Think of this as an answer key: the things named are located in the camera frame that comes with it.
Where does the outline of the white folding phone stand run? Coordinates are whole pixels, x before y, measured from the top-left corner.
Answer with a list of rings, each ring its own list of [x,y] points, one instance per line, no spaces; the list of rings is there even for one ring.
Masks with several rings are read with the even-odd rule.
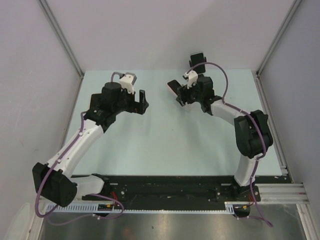
[[[177,105],[178,105],[181,109],[183,109],[184,111],[189,112],[189,111],[191,111],[192,108],[193,108],[193,105],[192,105],[192,104],[181,103],[181,102],[179,101],[179,98],[178,98],[178,97],[175,98],[175,102],[176,102]]]

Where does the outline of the pink phone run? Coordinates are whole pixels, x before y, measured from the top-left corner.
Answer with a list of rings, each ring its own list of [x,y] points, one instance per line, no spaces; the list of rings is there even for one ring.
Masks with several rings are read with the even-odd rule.
[[[178,96],[178,89],[181,87],[181,84],[173,79],[167,83],[169,89],[173,92],[173,94],[177,97]]]

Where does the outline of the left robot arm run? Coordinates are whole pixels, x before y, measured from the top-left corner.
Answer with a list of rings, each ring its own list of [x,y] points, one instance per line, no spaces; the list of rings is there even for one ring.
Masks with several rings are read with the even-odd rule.
[[[68,143],[47,163],[36,163],[32,169],[36,198],[44,197],[58,206],[66,207],[75,198],[94,194],[105,200],[111,188],[106,178],[91,174],[72,178],[73,172],[93,143],[116,121],[122,112],[143,115],[149,103],[144,90],[129,92],[122,83],[107,82],[100,93],[91,95],[89,109],[82,112],[80,127]]]

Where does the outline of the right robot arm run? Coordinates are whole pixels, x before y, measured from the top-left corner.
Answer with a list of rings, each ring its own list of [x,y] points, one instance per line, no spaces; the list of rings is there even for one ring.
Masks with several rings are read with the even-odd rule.
[[[208,76],[199,77],[191,87],[172,80],[167,83],[182,106],[199,103],[201,110],[218,117],[234,127],[236,146],[240,160],[230,188],[231,196],[242,201],[248,196],[255,183],[259,159],[263,158],[273,137],[268,125],[269,116],[261,110],[250,113],[223,101],[215,94],[213,80]]]

